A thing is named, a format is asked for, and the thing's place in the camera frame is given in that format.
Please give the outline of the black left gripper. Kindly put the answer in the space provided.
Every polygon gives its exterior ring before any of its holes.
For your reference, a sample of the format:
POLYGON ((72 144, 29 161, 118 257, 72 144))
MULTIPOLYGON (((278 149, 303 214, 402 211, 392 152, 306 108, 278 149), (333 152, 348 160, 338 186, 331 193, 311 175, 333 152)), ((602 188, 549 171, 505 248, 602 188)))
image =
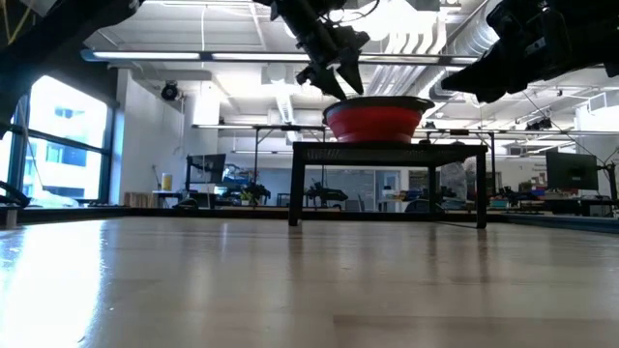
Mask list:
POLYGON ((363 81, 356 59, 369 35, 352 26, 327 19, 334 10, 342 10, 348 0, 270 0, 271 19, 281 18, 303 49, 312 65, 296 74, 300 85, 308 82, 324 95, 346 100, 330 65, 339 62, 341 78, 358 94, 364 94, 363 81))

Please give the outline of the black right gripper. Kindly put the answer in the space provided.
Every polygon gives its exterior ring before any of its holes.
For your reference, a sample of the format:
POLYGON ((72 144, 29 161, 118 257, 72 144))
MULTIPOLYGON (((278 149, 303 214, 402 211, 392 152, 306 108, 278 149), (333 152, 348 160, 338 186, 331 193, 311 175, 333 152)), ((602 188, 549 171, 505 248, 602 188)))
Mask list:
POLYGON ((486 23, 499 40, 445 77, 444 90, 492 103, 527 82, 592 66, 619 75, 619 0, 501 0, 486 23))

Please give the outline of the red collapsible colander bowl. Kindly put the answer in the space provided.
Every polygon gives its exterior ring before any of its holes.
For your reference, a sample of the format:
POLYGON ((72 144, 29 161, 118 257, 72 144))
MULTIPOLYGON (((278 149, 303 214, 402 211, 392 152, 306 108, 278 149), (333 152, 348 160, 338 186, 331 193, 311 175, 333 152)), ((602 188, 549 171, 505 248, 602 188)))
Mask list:
POLYGON ((410 143, 423 115, 435 104, 410 96, 360 97, 323 111, 323 123, 338 142, 410 143))

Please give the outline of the black perforated metal shelf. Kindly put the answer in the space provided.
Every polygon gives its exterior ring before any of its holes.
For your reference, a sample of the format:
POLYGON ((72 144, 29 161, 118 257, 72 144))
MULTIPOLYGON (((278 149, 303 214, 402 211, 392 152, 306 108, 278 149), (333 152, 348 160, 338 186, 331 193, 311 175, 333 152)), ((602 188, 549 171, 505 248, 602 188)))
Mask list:
POLYGON ((486 228, 486 152, 485 145, 434 145, 391 142, 296 142, 293 144, 288 224, 297 226, 302 218, 305 172, 308 165, 424 167, 428 173, 429 212, 416 220, 437 220, 435 212, 436 169, 445 164, 476 160, 476 227, 486 228))

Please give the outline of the person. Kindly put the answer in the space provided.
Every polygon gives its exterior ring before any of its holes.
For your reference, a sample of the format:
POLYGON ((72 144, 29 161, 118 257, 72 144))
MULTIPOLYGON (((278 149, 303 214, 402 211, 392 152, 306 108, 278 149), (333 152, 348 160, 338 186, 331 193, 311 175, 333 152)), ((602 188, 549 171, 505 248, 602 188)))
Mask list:
POLYGON ((471 157, 443 165, 439 172, 441 186, 454 193, 457 199, 466 201, 468 186, 476 185, 476 164, 476 158, 471 157))

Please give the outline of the black computer monitor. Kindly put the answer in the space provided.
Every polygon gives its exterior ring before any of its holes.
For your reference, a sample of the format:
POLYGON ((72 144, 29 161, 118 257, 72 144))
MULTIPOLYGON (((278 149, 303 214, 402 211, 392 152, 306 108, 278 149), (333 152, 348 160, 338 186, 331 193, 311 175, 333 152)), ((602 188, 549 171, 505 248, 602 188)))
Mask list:
POLYGON ((186 183, 220 184, 225 169, 226 154, 193 155, 187 157, 186 183))
POLYGON ((547 152, 545 161, 549 189, 599 188, 598 165, 594 156, 547 152))

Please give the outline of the black overhead light bar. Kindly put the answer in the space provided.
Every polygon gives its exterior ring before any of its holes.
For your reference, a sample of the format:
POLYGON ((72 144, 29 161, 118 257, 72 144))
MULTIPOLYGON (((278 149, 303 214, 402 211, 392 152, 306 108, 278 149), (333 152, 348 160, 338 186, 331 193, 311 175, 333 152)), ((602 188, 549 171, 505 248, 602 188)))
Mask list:
MULTIPOLYGON (((227 52, 227 51, 80 51, 88 62, 193 62, 193 63, 308 63, 305 53, 227 52)), ((411 65, 466 67, 478 60, 476 56, 444 54, 361 54, 361 65, 411 65)))

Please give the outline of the large window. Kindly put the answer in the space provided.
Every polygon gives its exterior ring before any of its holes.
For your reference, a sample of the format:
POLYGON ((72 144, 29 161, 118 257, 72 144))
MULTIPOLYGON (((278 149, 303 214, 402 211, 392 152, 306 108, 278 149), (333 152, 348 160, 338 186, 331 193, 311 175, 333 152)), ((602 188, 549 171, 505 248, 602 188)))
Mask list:
POLYGON ((35 207, 107 202, 115 111, 55 77, 39 78, 0 139, 0 181, 35 207))

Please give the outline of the silver ventilation duct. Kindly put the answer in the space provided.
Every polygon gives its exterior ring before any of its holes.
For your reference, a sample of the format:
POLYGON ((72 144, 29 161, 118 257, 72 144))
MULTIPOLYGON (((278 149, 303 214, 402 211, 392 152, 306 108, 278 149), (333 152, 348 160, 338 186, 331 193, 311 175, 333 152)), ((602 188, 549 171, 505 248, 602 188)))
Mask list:
MULTIPOLYGON (((462 30, 447 44, 447 55, 481 56, 498 39, 498 35, 487 24, 486 18, 501 0, 485 0, 483 6, 473 15, 462 30)), ((442 88, 441 82, 457 72, 456 67, 436 67, 428 96, 434 101, 452 99, 456 92, 442 88)))

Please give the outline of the black background rig frame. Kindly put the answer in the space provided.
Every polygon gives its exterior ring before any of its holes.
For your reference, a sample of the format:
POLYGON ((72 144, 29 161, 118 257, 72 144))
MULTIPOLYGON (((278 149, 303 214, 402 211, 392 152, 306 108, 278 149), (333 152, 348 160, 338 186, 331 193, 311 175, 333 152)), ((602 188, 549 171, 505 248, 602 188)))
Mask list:
POLYGON ((231 164, 248 169, 253 184, 259 179, 261 159, 267 160, 268 168, 284 167, 292 159, 295 143, 326 142, 329 132, 325 126, 297 124, 222 124, 193 128, 216 131, 218 150, 228 155, 231 164))

